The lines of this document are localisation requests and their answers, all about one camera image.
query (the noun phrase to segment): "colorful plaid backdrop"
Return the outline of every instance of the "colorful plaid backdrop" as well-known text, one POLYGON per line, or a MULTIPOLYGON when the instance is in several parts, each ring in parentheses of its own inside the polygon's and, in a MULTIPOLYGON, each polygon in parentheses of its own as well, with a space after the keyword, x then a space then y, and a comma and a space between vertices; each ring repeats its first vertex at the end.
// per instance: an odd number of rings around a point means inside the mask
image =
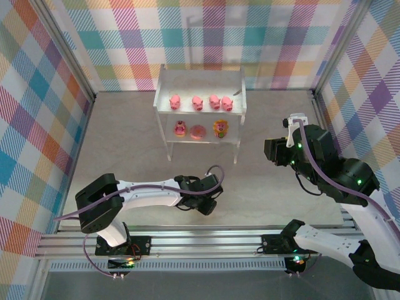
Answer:
POLYGON ((22 299, 89 101, 28 0, 0 0, 0 299, 22 299))
POLYGON ((155 89, 163 63, 179 69, 243 64, 249 89, 310 88, 357 2, 47 0, 100 91, 155 89))
POLYGON ((400 221, 400 0, 375 0, 323 91, 338 149, 374 170, 400 221))

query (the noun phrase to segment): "pink pig toy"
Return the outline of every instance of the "pink pig toy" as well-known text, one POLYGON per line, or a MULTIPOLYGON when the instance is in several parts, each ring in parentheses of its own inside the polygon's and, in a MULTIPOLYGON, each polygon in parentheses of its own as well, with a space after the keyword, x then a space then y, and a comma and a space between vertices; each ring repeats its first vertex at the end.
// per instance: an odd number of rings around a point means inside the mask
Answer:
POLYGON ((193 108, 196 111, 200 111, 203 109, 203 100, 201 100, 200 97, 194 96, 192 99, 192 104, 193 104, 193 108))
POLYGON ((216 95, 211 95, 210 96, 210 106, 213 109, 219 109, 220 106, 220 100, 216 95))
POLYGON ((169 105, 171 109, 178 109, 181 106, 181 98, 178 95, 172 96, 169 100, 169 105))
POLYGON ((233 101, 229 97, 222 97, 222 108, 226 111, 231 111, 233 108, 233 101))

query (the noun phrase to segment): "toy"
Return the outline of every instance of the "toy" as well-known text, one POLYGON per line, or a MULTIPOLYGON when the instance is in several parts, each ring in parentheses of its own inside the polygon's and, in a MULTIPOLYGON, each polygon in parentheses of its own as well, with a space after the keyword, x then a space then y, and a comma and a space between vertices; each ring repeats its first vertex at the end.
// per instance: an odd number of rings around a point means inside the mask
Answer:
POLYGON ((219 98, 216 95, 211 95, 209 101, 210 101, 210 106, 213 109, 219 109, 221 104, 219 98))
POLYGON ((217 138, 222 139, 228 133, 228 122, 225 120, 218 120, 214 122, 214 129, 215 136, 217 138))
POLYGON ((233 108, 233 101, 229 97, 222 97, 222 108, 226 111, 231 111, 233 108))
POLYGON ((178 121, 175 124, 174 133, 177 137, 183 138, 186 135, 187 127, 184 121, 178 121))
POLYGON ((169 105, 171 109, 178 109, 181 106, 181 97, 178 95, 173 95, 169 100, 169 105))
POLYGON ((190 129, 190 136, 193 139, 203 139, 206 136, 206 128, 204 128, 201 125, 194 125, 191 129, 190 129))
POLYGON ((192 104, 193 104, 193 108, 197 111, 200 111, 203 109, 203 100, 201 100, 200 97, 194 96, 192 99, 192 104))

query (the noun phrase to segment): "yellow toy figure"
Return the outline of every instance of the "yellow toy figure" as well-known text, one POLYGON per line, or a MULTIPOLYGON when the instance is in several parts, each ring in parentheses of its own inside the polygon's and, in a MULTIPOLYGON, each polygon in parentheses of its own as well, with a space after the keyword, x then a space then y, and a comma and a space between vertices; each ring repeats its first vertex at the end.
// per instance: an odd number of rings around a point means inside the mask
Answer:
POLYGON ((225 120, 218 120, 214 122, 214 129, 215 136, 217 138, 222 139, 228 133, 228 122, 225 120))

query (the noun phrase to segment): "white plastic bracket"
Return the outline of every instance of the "white plastic bracket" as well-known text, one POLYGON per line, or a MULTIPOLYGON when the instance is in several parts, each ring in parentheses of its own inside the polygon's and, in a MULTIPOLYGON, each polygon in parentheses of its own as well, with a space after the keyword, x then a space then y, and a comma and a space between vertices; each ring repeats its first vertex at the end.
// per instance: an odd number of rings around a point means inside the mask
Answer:
POLYGON ((299 123, 293 122, 293 120, 300 119, 302 120, 304 125, 308 125, 308 118, 306 117, 305 114, 303 113, 297 113, 297 114, 291 114, 290 117, 288 117, 287 121, 289 123, 289 134, 287 136, 287 141, 286 141, 286 147, 290 148, 294 146, 294 141, 293 141, 293 132, 300 127, 299 123))

